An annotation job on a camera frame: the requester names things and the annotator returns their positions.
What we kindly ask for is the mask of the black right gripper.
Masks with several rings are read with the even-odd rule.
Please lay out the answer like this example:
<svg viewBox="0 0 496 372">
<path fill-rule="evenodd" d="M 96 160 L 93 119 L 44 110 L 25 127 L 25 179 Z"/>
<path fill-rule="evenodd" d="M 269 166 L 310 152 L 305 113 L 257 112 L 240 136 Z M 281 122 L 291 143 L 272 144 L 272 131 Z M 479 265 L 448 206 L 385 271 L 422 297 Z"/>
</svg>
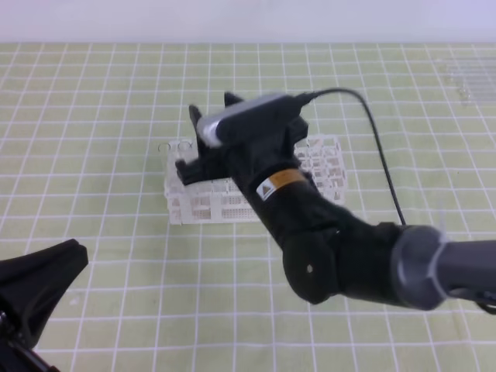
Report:
<svg viewBox="0 0 496 372">
<path fill-rule="evenodd" d="M 283 169 L 299 168 L 295 156 L 295 144 L 308 135 L 308 123 L 301 117 L 288 124 L 284 131 L 228 149 L 212 149 L 230 145 L 226 130 L 229 122 L 229 106 L 243 99 L 232 92 L 224 93 L 224 110 L 203 116 L 196 105 L 189 105 L 189 115 L 196 133 L 198 157 L 175 161 L 177 175 L 183 185 L 204 181 L 232 178 L 236 185 L 245 189 L 264 171 L 276 173 Z M 213 137 L 205 143 L 203 129 L 212 129 Z"/>
</svg>

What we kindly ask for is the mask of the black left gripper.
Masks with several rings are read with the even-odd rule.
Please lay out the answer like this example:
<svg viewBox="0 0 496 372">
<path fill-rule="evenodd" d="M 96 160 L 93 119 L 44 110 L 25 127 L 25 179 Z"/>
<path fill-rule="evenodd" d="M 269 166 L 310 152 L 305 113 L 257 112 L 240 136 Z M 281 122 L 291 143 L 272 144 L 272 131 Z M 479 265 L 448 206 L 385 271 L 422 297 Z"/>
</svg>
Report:
<svg viewBox="0 0 496 372">
<path fill-rule="evenodd" d="M 87 265 L 87 248 L 75 239 L 1 261 L 1 371 L 60 372 L 31 348 Z"/>
</svg>

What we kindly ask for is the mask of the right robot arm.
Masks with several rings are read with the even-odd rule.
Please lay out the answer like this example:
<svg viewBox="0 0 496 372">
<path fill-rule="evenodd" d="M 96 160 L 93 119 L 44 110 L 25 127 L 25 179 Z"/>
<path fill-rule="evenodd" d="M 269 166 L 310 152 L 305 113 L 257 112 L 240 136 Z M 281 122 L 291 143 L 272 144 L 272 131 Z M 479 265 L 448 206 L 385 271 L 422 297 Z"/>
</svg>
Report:
<svg viewBox="0 0 496 372">
<path fill-rule="evenodd" d="M 319 96 L 226 92 L 211 115 L 190 105 L 198 156 L 176 161 L 181 183 L 233 180 L 281 248 L 291 289 L 313 305 L 343 295 L 430 311 L 459 298 L 494 314 L 494 241 L 453 242 L 405 221 L 371 225 L 324 198 L 294 149 L 308 134 L 301 110 Z"/>
</svg>

